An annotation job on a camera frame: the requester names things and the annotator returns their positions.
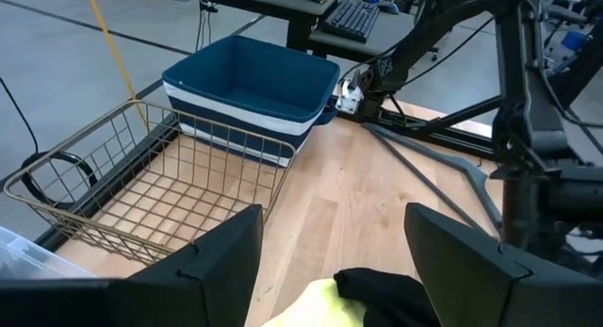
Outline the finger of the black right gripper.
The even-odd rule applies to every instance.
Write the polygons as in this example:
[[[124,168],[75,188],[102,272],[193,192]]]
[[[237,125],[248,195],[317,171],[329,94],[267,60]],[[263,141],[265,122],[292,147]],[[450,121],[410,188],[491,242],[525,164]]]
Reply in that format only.
[[[501,239],[515,248],[528,247],[535,207],[535,182],[529,178],[509,179],[503,185]]]

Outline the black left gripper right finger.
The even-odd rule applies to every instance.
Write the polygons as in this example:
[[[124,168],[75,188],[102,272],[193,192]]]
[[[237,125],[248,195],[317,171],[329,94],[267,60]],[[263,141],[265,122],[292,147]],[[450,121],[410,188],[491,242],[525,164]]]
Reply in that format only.
[[[409,203],[405,233],[442,327],[579,327],[579,275]]]

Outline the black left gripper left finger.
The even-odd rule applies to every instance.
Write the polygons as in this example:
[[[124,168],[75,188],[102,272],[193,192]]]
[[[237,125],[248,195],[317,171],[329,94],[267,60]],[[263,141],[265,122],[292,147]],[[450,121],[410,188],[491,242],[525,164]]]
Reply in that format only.
[[[243,327],[259,270],[263,209],[251,204],[112,285],[111,327]]]

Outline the black cloth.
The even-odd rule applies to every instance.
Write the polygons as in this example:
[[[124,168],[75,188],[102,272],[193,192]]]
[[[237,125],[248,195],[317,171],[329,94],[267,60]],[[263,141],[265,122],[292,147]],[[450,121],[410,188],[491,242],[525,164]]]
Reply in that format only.
[[[413,277],[352,268],[334,280],[340,297],[365,305],[364,327],[442,327],[425,287]]]

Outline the yellow cloth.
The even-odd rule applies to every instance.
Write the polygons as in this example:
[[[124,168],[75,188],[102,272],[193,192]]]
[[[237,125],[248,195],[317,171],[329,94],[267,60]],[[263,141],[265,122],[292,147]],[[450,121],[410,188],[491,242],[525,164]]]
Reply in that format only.
[[[364,327],[366,311],[363,303],[342,298],[334,279],[320,279],[261,327]]]

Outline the grey clothes hanger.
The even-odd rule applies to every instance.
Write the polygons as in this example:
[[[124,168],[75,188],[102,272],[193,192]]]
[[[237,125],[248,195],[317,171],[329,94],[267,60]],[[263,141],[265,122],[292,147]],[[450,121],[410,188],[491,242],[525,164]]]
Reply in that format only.
[[[440,200],[444,201],[461,219],[463,219],[470,226],[481,230],[481,227],[469,217],[458,205],[456,205],[441,189],[439,189],[427,176],[425,176],[415,165],[413,165],[404,155],[398,152],[390,143],[389,140],[402,145],[416,153],[426,156],[432,160],[435,160],[441,164],[444,164],[457,172],[464,175],[469,185],[473,189],[475,195],[481,203],[485,213],[491,224],[497,230],[500,231],[502,228],[501,214],[495,205],[494,201],[490,197],[487,189],[486,182],[489,176],[484,173],[479,167],[471,164],[466,159],[457,155],[445,155],[432,150],[431,148],[425,147],[419,143],[407,139],[399,134],[393,133],[387,129],[384,129],[373,123],[363,123],[362,127],[365,128],[374,138],[376,138],[387,150],[389,150],[404,166],[406,166],[419,180],[426,185],[433,193],[435,193]]]

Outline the clear plastic bin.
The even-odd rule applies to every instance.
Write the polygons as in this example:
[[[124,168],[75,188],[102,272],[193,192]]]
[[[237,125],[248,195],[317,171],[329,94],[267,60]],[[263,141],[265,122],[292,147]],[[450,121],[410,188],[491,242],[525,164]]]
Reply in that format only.
[[[0,226],[0,280],[93,277],[87,270]]]

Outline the white power supply box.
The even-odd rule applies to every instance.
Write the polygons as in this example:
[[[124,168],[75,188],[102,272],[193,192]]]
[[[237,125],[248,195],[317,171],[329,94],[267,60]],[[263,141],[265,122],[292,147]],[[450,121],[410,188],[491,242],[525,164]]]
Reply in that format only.
[[[335,108],[347,114],[355,114],[364,94],[360,87],[360,72],[355,71],[352,77],[345,77],[338,87],[338,97]]]

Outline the blue and white plastic bin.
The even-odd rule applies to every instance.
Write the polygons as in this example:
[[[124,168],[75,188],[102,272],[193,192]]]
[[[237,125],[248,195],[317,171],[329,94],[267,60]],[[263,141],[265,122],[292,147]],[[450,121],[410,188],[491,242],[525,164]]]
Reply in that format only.
[[[339,75],[325,58],[230,36],[176,62],[162,83],[184,133],[286,168],[312,129],[334,119]]]

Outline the grey desk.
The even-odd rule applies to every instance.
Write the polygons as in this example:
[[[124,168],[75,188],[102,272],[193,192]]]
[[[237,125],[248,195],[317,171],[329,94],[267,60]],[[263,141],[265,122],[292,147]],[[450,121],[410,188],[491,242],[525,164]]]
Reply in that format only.
[[[365,43],[339,38],[317,27],[318,19],[335,0],[320,4],[308,0],[210,0],[219,5],[239,8],[288,21],[286,46],[312,51],[315,56],[335,56],[362,62],[394,45],[412,30],[413,16],[406,13],[382,13]]]

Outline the black keyboard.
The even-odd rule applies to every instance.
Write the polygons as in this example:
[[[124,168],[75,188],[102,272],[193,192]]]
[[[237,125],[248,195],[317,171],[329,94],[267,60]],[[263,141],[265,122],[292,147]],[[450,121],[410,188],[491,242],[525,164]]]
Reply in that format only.
[[[324,32],[352,41],[366,43],[377,21],[379,8],[361,0],[339,0],[321,21]]]

